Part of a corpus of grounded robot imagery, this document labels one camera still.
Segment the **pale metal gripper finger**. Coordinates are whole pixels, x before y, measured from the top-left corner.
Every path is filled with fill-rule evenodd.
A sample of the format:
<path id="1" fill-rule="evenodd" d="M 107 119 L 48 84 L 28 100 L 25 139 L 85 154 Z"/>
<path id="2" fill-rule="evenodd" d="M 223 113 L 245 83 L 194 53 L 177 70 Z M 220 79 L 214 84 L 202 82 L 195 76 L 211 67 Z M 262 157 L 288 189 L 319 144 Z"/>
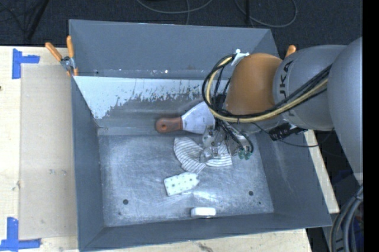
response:
<path id="1" fill-rule="evenodd" d="M 200 151 L 199 162 L 200 163 L 208 163 L 211 160 L 219 160 L 221 159 L 221 154 L 219 150 L 215 146 L 205 147 Z"/>
<path id="2" fill-rule="evenodd" d="M 221 143 L 221 132 L 214 126 L 206 126 L 202 140 L 204 145 L 219 145 Z"/>

